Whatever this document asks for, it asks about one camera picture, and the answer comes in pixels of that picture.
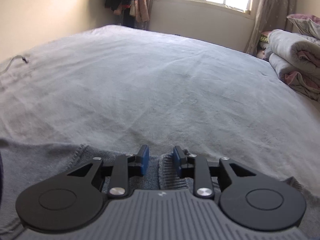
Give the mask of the folded grey pink duvet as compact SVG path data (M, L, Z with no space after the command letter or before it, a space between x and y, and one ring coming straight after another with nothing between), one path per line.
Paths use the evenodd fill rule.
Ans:
M268 52L283 83L319 102L319 39L276 29L268 35Z

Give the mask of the grey bed sheet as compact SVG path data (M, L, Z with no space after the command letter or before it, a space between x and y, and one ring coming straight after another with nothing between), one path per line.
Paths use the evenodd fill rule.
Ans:
M152 154L175 145L295 177L319 194L319 103L269 63L215 44L108 25L1 63L1 136Z

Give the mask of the grey knit sweater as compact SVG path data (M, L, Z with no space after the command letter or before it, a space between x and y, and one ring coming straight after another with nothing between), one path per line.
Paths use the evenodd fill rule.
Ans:
M173 151L129 176L128 154L1 140L1 239L319 239L319 197L294 177L198 154L178 177Z

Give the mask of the stuffed toy by bed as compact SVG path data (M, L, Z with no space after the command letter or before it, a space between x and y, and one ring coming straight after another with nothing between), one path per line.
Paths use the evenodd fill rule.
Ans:
M256 57L268 61L272 51L269 49L268 35L271 31L263 31L259 37Z

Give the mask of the pink grey pillow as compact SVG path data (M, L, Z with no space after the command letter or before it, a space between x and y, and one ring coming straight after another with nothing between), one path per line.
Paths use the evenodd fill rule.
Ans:
M302 35L312 36L319 40L320 18L308 14L291 14L287 19L297 28Z

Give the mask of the grey patterned curtain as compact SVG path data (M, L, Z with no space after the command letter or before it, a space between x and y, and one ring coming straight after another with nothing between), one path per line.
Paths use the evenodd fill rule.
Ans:
M263 31L274 29L292 31L293 24L287 16L296 11L296 4L297 0L259 0L245 53L253 56L257 54L259 38Z

